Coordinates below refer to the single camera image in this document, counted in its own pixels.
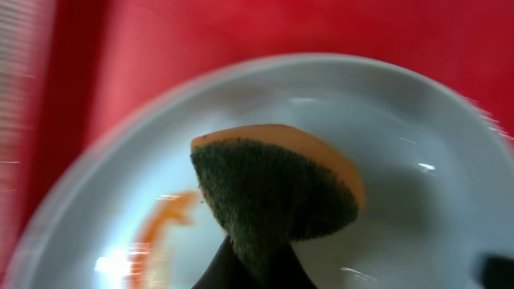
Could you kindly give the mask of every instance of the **orange stain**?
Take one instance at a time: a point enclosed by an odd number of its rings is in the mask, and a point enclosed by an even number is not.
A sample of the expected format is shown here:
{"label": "orange stain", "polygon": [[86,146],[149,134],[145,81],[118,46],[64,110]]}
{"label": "orange stain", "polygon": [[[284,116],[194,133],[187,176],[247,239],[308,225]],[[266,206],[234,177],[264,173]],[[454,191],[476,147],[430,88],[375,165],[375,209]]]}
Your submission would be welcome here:
{"label": "orange stain", "polygon": [[198,193],[188,190],[176,195],[168,195],[159,198],[157,213],[149,220],[139,236],[130,254],[130,275],[128,278],[129,287],[141,289],[143,287],[143,275],[148,268],[149,256],[159,237],[159,233],[167,222],[174,222],[179,225],[190,225],[191,221],[186,213],[198,199]]}

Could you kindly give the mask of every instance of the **white plate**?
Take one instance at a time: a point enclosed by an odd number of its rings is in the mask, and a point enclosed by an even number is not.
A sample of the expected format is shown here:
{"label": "white plate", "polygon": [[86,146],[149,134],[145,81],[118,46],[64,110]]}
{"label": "white plate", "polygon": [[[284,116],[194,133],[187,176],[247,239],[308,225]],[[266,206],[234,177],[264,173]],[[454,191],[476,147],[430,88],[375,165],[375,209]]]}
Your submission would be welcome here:
{"label": "white plate", "polygon": [[[320,289],[468,288],[478,254],[514,252],[514,168],[467,101],[388,63],[286,55],[166,93],[88,150],[33,218],[8,287],[124,287],[127,249],[156,198],[198,186],[191,139],[244,124],[313,133],[361,171],[359,220],[296,246]],[[193,215],[171,229],[172,288],[191,287],[223,238],[205,204]]]}

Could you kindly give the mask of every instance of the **sponge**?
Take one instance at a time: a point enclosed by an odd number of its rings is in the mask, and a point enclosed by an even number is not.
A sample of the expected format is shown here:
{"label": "sponge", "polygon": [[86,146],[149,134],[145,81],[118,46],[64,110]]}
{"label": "sponge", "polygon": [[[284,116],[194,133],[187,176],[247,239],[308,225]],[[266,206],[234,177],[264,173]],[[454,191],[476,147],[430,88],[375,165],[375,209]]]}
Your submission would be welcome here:
{"label": "sponge", "polygon": [[332,234],[365,203],[356,168],[335,149],[278,124],[231,128],[191,143],[202,194],[235,254],[260,283],[274,254]]}

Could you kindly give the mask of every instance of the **dark object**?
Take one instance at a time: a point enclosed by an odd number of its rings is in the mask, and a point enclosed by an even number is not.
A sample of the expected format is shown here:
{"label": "dark object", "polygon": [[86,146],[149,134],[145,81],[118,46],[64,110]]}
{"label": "dark object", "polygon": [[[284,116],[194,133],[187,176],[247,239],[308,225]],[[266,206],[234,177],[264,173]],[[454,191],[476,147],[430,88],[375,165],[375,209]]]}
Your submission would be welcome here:
{"label": "dark object", "polygon": [[494,255],[487,256],[479,278],[486,289],[513,289],[514,260]]}
{"label": "dark object", "polygon": [[[269,288],[316,289],[289,244],[280,247],[271,260]],[[248,274],[232,250],[227,237],[219,247],[209,268],[193,289],[260,289],[262,286]]]}
{"label": "dark object", "polygon": [[263,285],[280,247],[332,234],[357,218],[355,197],[335,173],[281,146],[213,141],[191,159],[235,254]]}

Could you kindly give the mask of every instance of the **red background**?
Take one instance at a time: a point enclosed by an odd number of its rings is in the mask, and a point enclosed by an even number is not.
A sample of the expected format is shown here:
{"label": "red background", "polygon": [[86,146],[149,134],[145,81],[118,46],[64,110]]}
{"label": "red background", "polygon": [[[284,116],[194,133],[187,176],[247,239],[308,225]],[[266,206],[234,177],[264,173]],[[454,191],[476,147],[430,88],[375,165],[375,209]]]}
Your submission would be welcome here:
{"label": "red background", "polygon": [[88,144],[133,109],[245,59],[329,51],[436,79],[514,131],[511,0],[55,0],[40,36],[17,233]]}

